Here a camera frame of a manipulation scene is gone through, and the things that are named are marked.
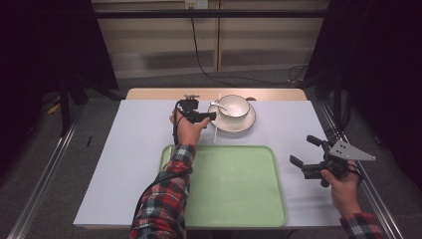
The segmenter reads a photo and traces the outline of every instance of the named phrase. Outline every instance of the white wall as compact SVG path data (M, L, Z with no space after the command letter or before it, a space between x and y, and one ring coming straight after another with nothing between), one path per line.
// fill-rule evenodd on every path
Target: white wall
M324 10L328 3L209 0L209 7ZM179 0L93 0L93 5L96 11L184 9L184 1ZM200 72L190 19L102 19L99 23L118 78ZM195 19L201 65L208 72L306 65L321 23L322 19L299 18Z

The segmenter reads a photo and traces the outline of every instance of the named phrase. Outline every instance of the white teacup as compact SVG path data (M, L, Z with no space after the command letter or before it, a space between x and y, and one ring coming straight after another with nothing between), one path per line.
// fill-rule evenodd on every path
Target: white teacup
M249 102L243 97L236 95L225 96L218 102L225 109L218 108L221 115L228 120L241 120L249 112Z

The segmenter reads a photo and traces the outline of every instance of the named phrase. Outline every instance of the table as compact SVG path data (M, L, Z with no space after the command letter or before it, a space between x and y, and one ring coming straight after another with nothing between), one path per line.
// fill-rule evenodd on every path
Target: table
M255 125L239 134L219 132L217 142L267 145L275 152L288 211L284 228L338 226L339 214L331 204L329 189L322 188L318 180L304 180L302 172L289 163L290 154L305 163L318 163L322 150L306 142L306 136L325 139L311 102L306 101L301 90L290 89L131 90L120 104L74 224L86 228L128 228L139 195L156 176L158 160L152 159L159 159L162 149L172 144L168 117L174 100L183 99L185 94L200 95L198 111L204 112L209 102L203 100L216 100L220 93L257 100L251 102L259 117ZM154 123L168 124L169 128L151 126ZM139 129L140 124L148 126ZM213 141L213 128L204 129L198 144Z

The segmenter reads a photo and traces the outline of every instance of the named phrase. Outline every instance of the white saucer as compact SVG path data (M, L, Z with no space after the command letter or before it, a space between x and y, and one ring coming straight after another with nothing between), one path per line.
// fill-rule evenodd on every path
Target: white saucer
M255 122L255 109L250 106L248 114L243 119L230 119L226 117L221 117L221 113L218 112L216 106L210 106L208 113L217 113L218 118L218 128L228 132L240 132L250 128ZM214 126L217 123L217 120L211 120L211 123Z

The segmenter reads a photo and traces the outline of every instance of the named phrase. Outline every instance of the plaid shirt sleeve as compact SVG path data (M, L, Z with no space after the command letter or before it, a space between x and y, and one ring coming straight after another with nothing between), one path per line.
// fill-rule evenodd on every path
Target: plaid shirt sleeve
M355 213L340 218L349 239L382 239L370 213Z
M188 170L196 147L178 144L169 162L158 173L155 181L176 172ZM184 238L184 208L189 193L189 174L163 180L139 199L141 206L132 223L129 238Z

